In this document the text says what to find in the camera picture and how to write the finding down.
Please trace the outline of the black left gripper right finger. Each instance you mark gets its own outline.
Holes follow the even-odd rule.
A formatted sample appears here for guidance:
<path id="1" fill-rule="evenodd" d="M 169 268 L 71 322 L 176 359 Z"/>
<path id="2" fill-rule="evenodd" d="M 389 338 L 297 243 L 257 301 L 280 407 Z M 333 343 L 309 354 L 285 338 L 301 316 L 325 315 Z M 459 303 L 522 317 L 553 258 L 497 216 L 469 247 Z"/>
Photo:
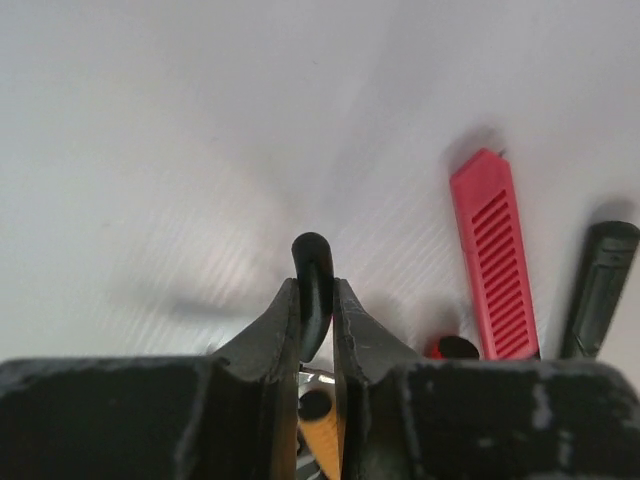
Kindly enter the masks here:
<path id="1" fill-rule="evenodd" d="M 635 479 L 639 399 L 594 361 L 429 360 L 334 285 L 346 479 Z"/>

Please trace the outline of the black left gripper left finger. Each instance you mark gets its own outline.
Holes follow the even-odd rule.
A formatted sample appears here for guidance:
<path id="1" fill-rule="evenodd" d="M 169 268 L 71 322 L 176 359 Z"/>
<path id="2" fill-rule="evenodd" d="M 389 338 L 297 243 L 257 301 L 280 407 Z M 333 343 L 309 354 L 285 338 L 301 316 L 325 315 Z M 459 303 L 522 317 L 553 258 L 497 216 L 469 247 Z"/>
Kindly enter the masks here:
<path id="1" fill-rule="evenodd" d="M 292 479 L 299 290 L 210 355 L 1 366 L 5 479 Z"/>

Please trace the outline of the black handled pliers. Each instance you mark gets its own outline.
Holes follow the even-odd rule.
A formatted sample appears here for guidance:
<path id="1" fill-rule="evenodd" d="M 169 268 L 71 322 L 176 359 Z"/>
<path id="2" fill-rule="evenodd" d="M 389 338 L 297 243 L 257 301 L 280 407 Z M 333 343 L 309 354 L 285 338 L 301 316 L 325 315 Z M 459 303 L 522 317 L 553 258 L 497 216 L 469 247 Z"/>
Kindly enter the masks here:
<path id="1" fill-rule="evenodd" d="M 316 232 L 291 247 L 300 300 L 300 361 L 309 363 L 322 345 L 333 315 L 334 265 L 328 241 Z"/>

